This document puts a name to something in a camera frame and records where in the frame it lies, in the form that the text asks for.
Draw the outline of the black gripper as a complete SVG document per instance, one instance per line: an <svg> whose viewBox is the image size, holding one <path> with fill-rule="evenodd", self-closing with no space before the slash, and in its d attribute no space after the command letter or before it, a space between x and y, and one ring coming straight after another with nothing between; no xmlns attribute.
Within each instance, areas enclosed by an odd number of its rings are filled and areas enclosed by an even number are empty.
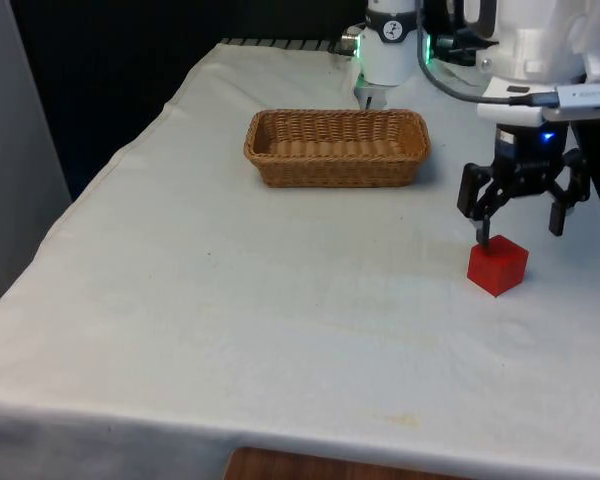
<svg viewBox="0 0 600 480"><path fill-rule="evenodd" d="M498 182L509 184L524 179L524 184L548 183L554 201L549 231L562 235L567 213L578 203L589 200L589 167L579 148L566 152L568 126L544 123L539 127L497 124L494 161L491 167L474 163L464 166L457 208L476 229L476 241L489 248L491 218L511 198ZM569 169L569 182L563 189L556 177Z"/></svg>

